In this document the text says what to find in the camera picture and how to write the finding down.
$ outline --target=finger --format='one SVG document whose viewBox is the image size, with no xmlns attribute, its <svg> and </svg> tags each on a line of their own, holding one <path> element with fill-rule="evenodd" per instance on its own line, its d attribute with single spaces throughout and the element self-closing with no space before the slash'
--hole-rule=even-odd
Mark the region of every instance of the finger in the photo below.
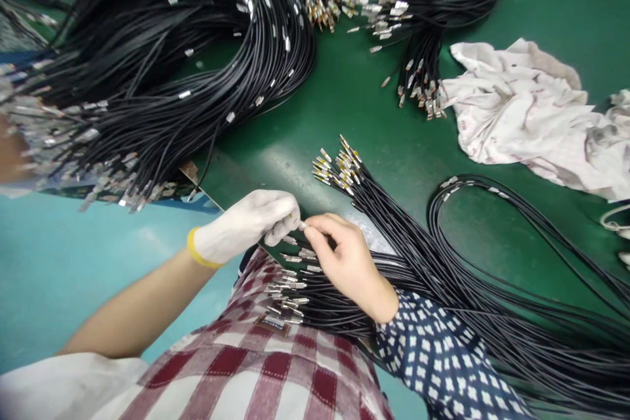
<svg viewBox="0 0 630 420">
<path fill-rule="evenodd" d="M 291 212 L 287 217 L 284 217 L 274 225 L 271 231 L 265 235 L 264 242 L 269 246 L 277 245 L 289 232 L 296 230 L 300 226 L 300 222 L 299 211 Z"/>
<path fill-rule="evenodd" d="M 264 243 L 267 246 L 275 246 L 280 243 L 283 236 L 287 236 L 288 234 L 288 228 L 286 228 L 283 224 L 278 223 L 264 236 Z"/>
<path fill-rule="evenodd" d="M 325 216 L 332 218 L 333 220 L 341 223 L 342 225 L 346 225 L 346 226 L 350 226 L 351 223 L 349 221 L 347 221 L 346 219 L 341 218 L 339 215 L 335 214 L 335 213 L 330 213 L 330 212 L 326 212 L 324 213 Z"/>
<path fill-rule="evenodd" d="M 250 192 L 243 200 L 247 200 L 253 208 L 258 208 L 286 197 L 293 196 L 289 192 L 282 190 L 258 189 Z"/>
<path fill-rule="evenodd" d="M 337 244 L 340 244 L 348 236 L 350 228 L 345 224 L 340 223 L 338 220 L 329 217 L 328 215 L 317 215 L 306 219 L 305 222 L 309 226 L 317 228 L 320 233 L 328 234 L 332 236 L 333 240 Z"/>
<path fill-rule="evenodd" d="M 300 207 L 291 194 L 263 205 L 256 210 L 256 213 L 265 226 L 276 224 L 289 215 L 296 221 L 300 219 Z"/>
<path fill-rule="evenodd" d="M 328 244 L 326 237 L 315 226 L 307 226 L 304 230 L 304 235 L 313 247 L 315 254 L 317 254 L 320 264 L 326 265 L 336 259 L 335 253 Z"/>
</svg>

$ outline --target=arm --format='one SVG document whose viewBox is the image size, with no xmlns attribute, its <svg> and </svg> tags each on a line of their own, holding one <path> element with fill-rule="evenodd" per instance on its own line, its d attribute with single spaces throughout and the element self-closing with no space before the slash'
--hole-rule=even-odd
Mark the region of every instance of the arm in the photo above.
<svg viewBox="0 0 630 420">
<path fill-rule="evenodd" d="M 182 249 L 102 306 L 58 354 L 139 357 L 190 304 L 216 269 Z"/>
<path fill-rule="evenodd" d="M 357 226 L 331 214 L 306 223 L 326 276 L 377 323 L 382 360 L 424 398 L 431 418 L 534 418 L 491 366 L 479 336 L 430 300 L 394 290 L 378 273 Z M 334 251 L 325 234 L 337 243 Z"/>
<path fill-rule="evenodd" d="M 20 169 L 20 165 L 32 162 L 29 157 L 21 157 L 22 151 L 26 151 L 28 145 L 19 133 L 7 136 L 9 128 L 7 120 L 0 116 L 0 184 L 33 177 L 32 172 Z"/>
<path fill-rule="evenodd" d="M 220 267 L 263 235 L 268 245 L 276 245 L 299 223 L 300 211 L 291 194 L 252 192 L 214 222 L 193 229 L 187 248 L 108 301 L 58 354 L 140 356 Z"/>
</svg>

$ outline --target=crumpled white rag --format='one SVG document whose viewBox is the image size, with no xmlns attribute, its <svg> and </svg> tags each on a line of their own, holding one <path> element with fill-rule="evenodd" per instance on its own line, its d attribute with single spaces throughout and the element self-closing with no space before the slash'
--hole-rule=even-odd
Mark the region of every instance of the crumpled white rag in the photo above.
<svg viewBox="0 0 630 420">
<path fill-rule="evenodd" d="M 521 162 L 555 184 L 618 201 L 630 198 L 630 91 L 593 112 L 575 69 L 519 39 L 506 51 L 458 43 L 466 69 L 444 80 L 459 145 L 475 162 Z"/>
</svg>

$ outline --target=blue patterned sleeve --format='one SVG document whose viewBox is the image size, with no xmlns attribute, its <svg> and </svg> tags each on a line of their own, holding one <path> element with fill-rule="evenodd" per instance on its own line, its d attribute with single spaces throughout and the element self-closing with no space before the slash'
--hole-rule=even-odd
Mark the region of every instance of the blue patterned sleeve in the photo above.
<svg viewBox="0 0 630 420">
<path fill-rule="evenodd" d="M 535 418 L 490 365 L 479 336 L 430 300 L 397 292 L 396 317 L 377 326 L 379 354 L 395 377 L 425 399 L 430 418 Z"/>
</svg>

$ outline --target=checkered shirt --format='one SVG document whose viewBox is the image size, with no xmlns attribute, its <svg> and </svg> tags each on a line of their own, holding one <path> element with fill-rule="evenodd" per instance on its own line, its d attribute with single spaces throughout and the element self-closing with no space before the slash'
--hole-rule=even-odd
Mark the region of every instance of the checkered shirt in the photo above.
<svg viewBox="0 0 630 420">
<path fill-rule="evenodd" d="M 151 365 L 115 416 L 393 420 L 372 364 L 352 343 L 301 325 L 283 336 L 255 324 L 280 269 L 258 250 L 220 318 Z"/>
</svg>

